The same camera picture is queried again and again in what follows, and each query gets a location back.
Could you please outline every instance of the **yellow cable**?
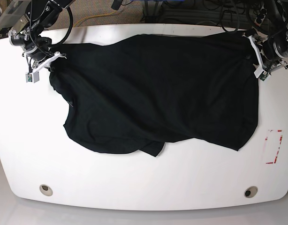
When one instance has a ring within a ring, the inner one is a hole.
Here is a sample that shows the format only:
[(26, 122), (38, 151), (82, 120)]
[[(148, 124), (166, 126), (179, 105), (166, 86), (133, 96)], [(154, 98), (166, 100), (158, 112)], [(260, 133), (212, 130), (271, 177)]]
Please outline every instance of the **yellow cable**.
[(108, 15), (112, 15), (112, 14), (114, 14), (115, 12), (117, 12), (117, 11), (113, 11), (113, 12), (108, 13), (108, 14), (87, 16), (87, 17), (85, 17), (85, 18), (83, 18), (83, 19), (77, 21), (77, 22), (73, 25), (73, 27), (76, 27), (77, 24), (79, 24), (79, 23), (83, 23), (84, 21), (86, 21), (86, 20), (88, 20), (88, 19), (95, 18), (95, 17), (101, 17), (101, 16), (108, 16)]

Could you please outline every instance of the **white table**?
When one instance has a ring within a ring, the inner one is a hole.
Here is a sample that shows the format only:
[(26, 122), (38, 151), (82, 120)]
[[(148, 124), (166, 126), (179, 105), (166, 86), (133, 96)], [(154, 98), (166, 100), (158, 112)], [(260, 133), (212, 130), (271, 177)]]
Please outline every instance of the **white table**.
[[(42, 36), (57, 42), (65, 32)], [(221, 28), (192, 25), (93, 26), (73, 29), (67, 43), (108, 45), (144, 33), (220, 32)], [(70, 140), (62, 126), (67, 102), (50, 86), (47, 70), (40, 72), (39, 82), (25, 82), (28, 68), (21, 54), (19, 47), (0, 40), (0, 159), (18, 197), (101, 209), (191, 210), (267, 202), (287, 193), (288, 70), (260, 82), (259, 126), (239, 152), (191, 139), (166, 144), (154, 158), (140, 151), (99, 154)], [(276, 163), (267, 164), (274, 162), (278, 147)], [(52, 196), (40, 192), (42, 184), (52, 188)], [(258, 193), (245, 198), (251, 186), (258, 187)]]

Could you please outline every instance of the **black t-shirt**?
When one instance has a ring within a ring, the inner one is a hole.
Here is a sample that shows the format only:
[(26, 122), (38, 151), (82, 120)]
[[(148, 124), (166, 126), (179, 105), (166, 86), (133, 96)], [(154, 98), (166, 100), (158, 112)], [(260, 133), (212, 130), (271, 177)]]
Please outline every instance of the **black t-shirt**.
[(50, 83), (69, 102), (64, 127), (100, 153), (198, 138), (239, 150), (258, 124), (253, 49), (239, 35), (137, 35), (113, 45), (64, 44)]

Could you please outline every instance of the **black shirt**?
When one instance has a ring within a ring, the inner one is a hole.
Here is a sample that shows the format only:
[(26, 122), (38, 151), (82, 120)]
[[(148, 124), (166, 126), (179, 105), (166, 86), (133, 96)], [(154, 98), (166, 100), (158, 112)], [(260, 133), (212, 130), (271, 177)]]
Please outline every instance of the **black shirt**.
[(107, 46), (64, 44), (50, 83), (69, 102), (68, 136), (100, 153), (198, 138), (239, 150), (258, 124), (249, 40), (137, 35)]

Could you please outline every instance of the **gray carpet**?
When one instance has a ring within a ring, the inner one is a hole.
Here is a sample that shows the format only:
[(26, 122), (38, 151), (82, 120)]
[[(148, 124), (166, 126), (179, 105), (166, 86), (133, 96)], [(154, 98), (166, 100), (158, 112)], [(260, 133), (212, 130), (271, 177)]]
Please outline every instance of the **gray carpet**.
[[(91, 15), (101, 15), (113, 12), (111, 9), (113, 0), (76, 0), (70, 6), (74, 18), (74, 23)], [(139, 23), (143, 16), (140, 1), (134, 1), (127, 6), (121, 6), (118, 12), (103, 17), (96, 17), (83, 22), (80, 26)], [(66, 10), (61, 12), (57, 22), (49, 30), (67, 28), (69, 26), (69, 16)]]

